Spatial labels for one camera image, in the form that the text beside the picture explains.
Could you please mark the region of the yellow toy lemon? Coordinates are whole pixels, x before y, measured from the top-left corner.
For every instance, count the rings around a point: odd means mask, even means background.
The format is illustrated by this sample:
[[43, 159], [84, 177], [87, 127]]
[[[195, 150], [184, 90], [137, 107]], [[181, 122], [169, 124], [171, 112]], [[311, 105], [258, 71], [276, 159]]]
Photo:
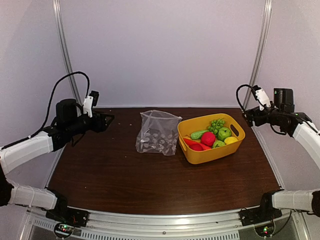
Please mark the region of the yellow toy lemon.
[[230, 136], [224, 139], [224, 143], [226, 145], [232, 144], [232, 143], [236, 143], [238, 141], [238, 139], [234, 136]]

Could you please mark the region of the green toy apple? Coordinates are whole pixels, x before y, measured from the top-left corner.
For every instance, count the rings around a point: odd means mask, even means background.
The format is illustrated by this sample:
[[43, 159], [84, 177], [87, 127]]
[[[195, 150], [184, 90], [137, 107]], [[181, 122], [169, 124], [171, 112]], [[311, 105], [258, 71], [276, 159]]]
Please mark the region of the green toy apple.
[[232, 131], [227, 127], [221, 127], [218, 130], [217, 138], [220, 141], [224, 141], [226, 138], [229, 138], [231, 136], [232, 136]]

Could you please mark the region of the green toy grapes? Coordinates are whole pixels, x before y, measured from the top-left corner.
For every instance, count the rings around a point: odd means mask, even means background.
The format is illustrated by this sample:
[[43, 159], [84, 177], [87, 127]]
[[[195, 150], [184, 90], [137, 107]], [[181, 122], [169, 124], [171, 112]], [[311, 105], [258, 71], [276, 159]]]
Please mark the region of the green toy grapes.
[[222, 118], [211, 121], [210, 126], [207, 128], [208, 131], [217, 134], [218, 131], [224, 126], [225, 121]]

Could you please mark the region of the red toy apple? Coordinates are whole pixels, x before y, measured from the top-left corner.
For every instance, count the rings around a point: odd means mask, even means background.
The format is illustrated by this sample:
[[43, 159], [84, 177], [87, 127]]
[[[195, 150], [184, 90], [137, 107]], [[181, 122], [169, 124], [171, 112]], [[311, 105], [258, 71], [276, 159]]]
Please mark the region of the red toy apple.
[[215, 141], [216, 136], [210, 131], [205, 132], [200, 139], [200, 142], [208, 147], [212, 147]]

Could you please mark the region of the clear zip top bag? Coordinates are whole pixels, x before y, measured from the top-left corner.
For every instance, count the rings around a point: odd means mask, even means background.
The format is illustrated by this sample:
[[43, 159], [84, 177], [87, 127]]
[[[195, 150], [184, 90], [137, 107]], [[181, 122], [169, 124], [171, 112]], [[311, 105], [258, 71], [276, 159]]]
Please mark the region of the clear zip top bag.
[[178, 125], [182, 117], [160, 110], [141, 112], [140, 117], [141, 128], [136, 137], [136, 151], [175, 155], [179, 140]]

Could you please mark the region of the green toy cucumber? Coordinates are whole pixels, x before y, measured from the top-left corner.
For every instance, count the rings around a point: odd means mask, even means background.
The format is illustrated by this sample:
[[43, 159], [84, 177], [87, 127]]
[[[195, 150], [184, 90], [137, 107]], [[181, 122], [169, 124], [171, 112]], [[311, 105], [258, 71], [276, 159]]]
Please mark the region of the green toy cucumber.
[[208, 132], [208, 130], [199, 130], [199, 131], [192, 132], [192, 133], [190, 134], [190, 138], [191, 138], [192, 140], [199, 140], [199, 139], [201, 139], [202, 135], [203, 135], [204, 133], [207, 133], [207, 132]]

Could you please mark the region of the red toy pepper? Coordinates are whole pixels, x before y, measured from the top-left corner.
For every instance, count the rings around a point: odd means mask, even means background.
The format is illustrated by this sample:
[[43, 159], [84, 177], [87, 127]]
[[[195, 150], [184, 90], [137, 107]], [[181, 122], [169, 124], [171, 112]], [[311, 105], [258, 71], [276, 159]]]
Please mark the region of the red toy pepper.
[[191, 144], [191, 145], [189, 145], [189, 148], [194, 150], [194, 151], [198, 151], [198, 152], [204, 150], [203, 147], [199, 143]]

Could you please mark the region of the orange toy carrot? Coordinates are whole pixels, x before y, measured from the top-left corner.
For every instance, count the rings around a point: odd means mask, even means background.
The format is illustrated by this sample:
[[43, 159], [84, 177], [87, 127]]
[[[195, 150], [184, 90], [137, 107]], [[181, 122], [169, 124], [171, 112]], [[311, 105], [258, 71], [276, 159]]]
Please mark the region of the orange toy carrot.
[[200, 144], [202, 147], [203, 147], [203, 150], [210, 150], [211, 149], [211, 147], [209, 147], [209, 146], [207, 146], [207, 145], [205, 145], [205, 144], [202, 144], [202, 143], [200, 143], [200, 142], [196, 142], [196, 141], [194, 141], [194, 140], [191, 140], [191, 139], [189, 139], [189, 138], [183, 138], [183, 141], [189, 146], [189, 145], [192, 145], [192, 144], [196, 144], [196, 143], [198, 143], [198, 144]]

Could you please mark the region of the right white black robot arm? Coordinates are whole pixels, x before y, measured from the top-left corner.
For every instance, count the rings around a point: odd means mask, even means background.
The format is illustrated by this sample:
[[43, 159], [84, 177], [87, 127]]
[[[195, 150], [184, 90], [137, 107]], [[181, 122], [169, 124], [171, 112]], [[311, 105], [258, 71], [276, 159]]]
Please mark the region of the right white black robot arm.
[[[316, 165], [320, 164], [320, 131], [303, 112], [295, 112], [294, 93], [290, 88], [274, 88], [273, 100], [270, 100], [263, 88], [249, 86], [258, 106], [245, 109], [240, 106], [242, 116], [249, 127], [265, 124], [271, 128], [279, 127], [278, 135], [289, 135], [295, 139], [310, 155]], [[277, 190], [265, 193], [256, 210], [259, 220], [268, 220], [276, 210], [288, 209], [305, 212], [308, 215], [320, 215], [320, 191]]]

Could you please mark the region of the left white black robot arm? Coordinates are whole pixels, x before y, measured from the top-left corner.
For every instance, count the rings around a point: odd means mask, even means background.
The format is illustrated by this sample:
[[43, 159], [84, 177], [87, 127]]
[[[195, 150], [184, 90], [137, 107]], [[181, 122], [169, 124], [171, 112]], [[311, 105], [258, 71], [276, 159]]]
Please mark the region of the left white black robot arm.
[[1, 206], [20, 205], [51, 210], [61, 222], [72, 218], [72, 211], [66, 201], [47, 189], [15, 183], [6, 175], [20, 165], [39, 156], [58, 151], [71, 143], [77, 144], [74, 137], [84, 137], [86, 132], [104, 132], [114, 115], [93, 110], [96, 100], [92, 96], [80, 105], [75, 99], [64, 99], [56, 104], [56, 116], [51, 125], [42, 128], [34, 136], [11, 143], [0, 149], [0, 204]]

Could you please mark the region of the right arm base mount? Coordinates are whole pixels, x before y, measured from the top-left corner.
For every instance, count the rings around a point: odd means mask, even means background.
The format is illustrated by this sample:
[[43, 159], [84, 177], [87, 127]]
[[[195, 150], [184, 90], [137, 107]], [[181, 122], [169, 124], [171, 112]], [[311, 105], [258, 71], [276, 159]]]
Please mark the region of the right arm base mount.
[[282, 211], [274, 208], [272, 203], [272, 196], [277, 192], [280, 192], [280, 190], [264, 193], [261, 197], [260, 204], [257, 207], [242, 208], [238, 213], [241, 224], [243, 226], [249, 226], [280, 218], [282, 216]]

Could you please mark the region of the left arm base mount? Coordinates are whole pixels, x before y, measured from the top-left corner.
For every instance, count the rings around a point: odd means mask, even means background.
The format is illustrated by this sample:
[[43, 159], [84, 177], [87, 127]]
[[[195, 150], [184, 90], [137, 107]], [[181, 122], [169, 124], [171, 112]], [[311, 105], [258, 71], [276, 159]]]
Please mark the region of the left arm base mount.
[[59, 192], [50, 189], [56, 197], [57, 201], [54, 209], [46, 210], [45, 216], [48, 219], [67, 223], [74, 227], [86, 227], [89, 217], [89, 212], [72, 207], [68, 207], [67, 198]]

